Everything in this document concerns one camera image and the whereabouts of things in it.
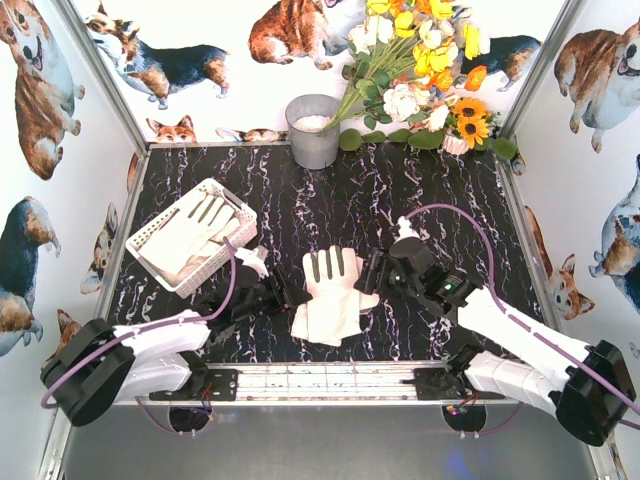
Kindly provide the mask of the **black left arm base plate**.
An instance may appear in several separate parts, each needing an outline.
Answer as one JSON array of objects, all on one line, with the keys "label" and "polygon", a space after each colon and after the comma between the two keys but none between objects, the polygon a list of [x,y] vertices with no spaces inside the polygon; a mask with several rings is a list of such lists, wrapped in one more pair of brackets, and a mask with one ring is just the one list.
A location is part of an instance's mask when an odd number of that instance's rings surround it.
[{"label": "black left arm base plate", "polygon": [[239,384],[239,371],[230,368],[213,368],[194,352],[180,352],[177,357],[190,371],[189,377],[179,389],[167,388],[149,394],[152,401],[195,401],[208,398],[212,401],[234,401]]}]

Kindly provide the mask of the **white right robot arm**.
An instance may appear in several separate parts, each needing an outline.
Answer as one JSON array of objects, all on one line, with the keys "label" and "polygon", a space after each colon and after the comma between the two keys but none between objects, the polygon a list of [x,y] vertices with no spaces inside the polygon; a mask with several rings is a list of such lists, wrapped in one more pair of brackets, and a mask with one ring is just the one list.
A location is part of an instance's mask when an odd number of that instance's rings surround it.
[{"label": "white right robot arm", "polygon": [[415,236],[375,249],[357,290],[412,298],[430,314],[479,334],[512,354],[501,358],[466,346],[448,363],[475,391],[500,394],[553,416],[579,441],[601,446],[636,399],[622,352],[570,338],[497,304],[489,288],[461,270],[447,270]]}]

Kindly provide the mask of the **white glove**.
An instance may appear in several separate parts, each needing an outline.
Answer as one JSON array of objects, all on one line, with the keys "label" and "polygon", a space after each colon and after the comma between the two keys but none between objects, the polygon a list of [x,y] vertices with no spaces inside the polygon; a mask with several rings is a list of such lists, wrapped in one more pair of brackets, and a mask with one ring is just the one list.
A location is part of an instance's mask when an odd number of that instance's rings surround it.
[{"label": "white glove", "polygon": [[358,279],[357,256],[352,248],[331,246],[303,256],[307,291],[312,299],[335,298],[353,293]]},{"label": "white glove", "polygon": [[177,275],[204,245],[234,219],[235,210],[222,196],[205,193],[177,209],[156,230],[139,253],[157,270]]}]

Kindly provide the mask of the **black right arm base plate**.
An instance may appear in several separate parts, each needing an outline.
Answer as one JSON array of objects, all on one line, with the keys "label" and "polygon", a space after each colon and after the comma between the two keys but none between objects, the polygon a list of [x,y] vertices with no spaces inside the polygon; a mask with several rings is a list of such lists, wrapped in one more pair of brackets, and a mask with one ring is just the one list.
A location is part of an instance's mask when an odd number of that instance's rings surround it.
[{"label": "black right arm base plate", "polygon": [[465,345],[454,357],[440,367],[421,367],[412,370],[413,376],[400,381],[403,385],[411,385],[418,400],[465,400],[477,395],[479,400],[498,400],[504,396],[488,391],[478,390],[471,385],[465,376],[471,361],[480,353],[480,347]]}]

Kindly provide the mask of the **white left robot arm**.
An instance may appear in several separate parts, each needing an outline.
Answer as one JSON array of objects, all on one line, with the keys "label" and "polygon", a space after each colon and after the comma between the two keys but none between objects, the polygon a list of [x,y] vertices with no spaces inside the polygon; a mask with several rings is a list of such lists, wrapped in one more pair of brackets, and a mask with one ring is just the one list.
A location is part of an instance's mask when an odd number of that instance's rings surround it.
[{"label": "white left robot arm", "polygon": [[93,319],[41,370],[42,404],[60,408],[80,427],[121,401],[194,400],[215,387],[198,350],[252,317],[279,315],[310,298],[280,269],[260,278],[241,267],[216,292],[176,315],[131,326]]}]

